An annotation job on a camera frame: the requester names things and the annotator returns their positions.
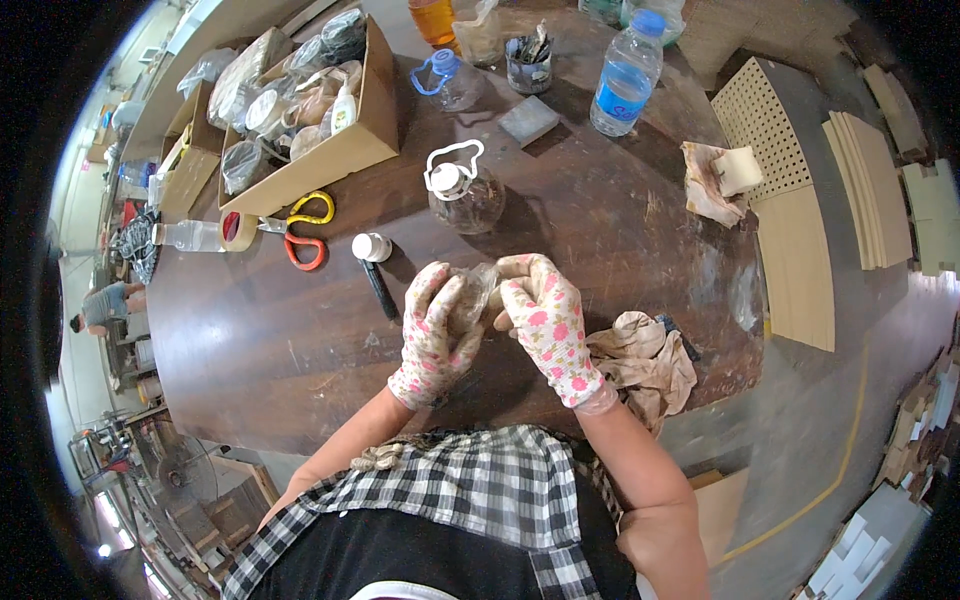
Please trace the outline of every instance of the perforated board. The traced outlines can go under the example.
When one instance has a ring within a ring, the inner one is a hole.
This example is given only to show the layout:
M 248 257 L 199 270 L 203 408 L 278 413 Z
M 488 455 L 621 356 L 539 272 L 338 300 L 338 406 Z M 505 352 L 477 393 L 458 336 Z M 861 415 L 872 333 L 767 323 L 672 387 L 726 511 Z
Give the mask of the perforated board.
M 732 148 L 752 146 L 763 183 L 744 194 L 758 202 L 813 183 L 780 98 L 750 58 L 710 101 Z

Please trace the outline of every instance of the black and white checkered shirt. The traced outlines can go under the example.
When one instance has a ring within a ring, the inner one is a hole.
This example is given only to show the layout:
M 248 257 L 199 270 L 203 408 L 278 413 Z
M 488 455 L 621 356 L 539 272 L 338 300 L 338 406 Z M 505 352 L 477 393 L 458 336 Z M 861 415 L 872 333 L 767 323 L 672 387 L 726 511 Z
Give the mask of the black and white checkered shirt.
M 230 569 L 225 600 L 245 600 L 317 515 L 355 509 L 422 516 L 522 548 L 544 599 L 600 597 L 580 546 L 573 478 L 574 469 L 587 475 L 619 517 L 599 461 L 579 463 L 566 438 L 535 425 L 403 441 L 394 468 L 341 471 L 277 513 Z

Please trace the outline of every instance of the worker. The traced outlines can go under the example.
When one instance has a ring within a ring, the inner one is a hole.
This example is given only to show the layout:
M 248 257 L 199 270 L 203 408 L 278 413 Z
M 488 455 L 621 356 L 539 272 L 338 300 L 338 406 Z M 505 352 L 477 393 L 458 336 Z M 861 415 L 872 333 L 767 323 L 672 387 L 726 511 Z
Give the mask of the worker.
M 466 281 L 435 262 L 406 294 L 401 366 L 293 474 L 225 598 L 708 597 L 693 490 L 590 362 L 580 292 L 542 254 L 497 268 L 494 327 L 512 331 L 588 443 L 536 425 L 400 435 L 484 334 L 449 339 Z
M 105 325 L 110 319 L 123 319 L 128 314 L 146 310 L 145 297 L 131 298 L 144 288 L 142 283 L 117 281 L 103 289 L 90 290 L 84 296 L 80 313 L 70 320 L 70 328 L 74 333 L 86 329 L 91 335 L 107 335 Z

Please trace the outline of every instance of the floral work glove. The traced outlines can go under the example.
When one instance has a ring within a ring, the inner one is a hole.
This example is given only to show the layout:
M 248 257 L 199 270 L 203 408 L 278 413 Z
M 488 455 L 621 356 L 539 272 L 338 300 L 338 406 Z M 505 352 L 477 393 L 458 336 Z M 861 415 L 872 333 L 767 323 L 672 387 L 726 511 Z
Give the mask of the floral work glove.
M 543 254 L 505 256 L 496 266 L 517 339 L 564 406 L 585 414 L 609 409 L 617 402 L 616 389 L 590 362 L 580 291 Z M 495 326 L 508 328 L 509 321 L 501 314 Z
M 404 406 L 416 411 L 442 396 L 470 368 L 480 348 L 483 326 L 465 334 L 453 350 L 446 319 L 466 287 L 463 276 L 450 276 L 450 265 L 434 262 L 414 278 L 403 311 L 403 363 L 387 387 Z

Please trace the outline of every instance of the sanding sponge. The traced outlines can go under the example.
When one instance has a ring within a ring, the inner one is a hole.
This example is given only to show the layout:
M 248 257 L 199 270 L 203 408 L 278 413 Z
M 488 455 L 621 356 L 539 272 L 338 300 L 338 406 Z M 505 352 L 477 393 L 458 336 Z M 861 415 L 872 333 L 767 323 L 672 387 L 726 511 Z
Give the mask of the sanding sponge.
M 530 96 L 500 117 L 500 127 L 523 148 L 544 133 L 557 127 L 560 115 L 537 96 Z
M 763 183 L 763 172 L 750 146 L 727 150 L 713 161 L 713 168 L 720 176 L 720 195 L 724 198 L 742 194 Z

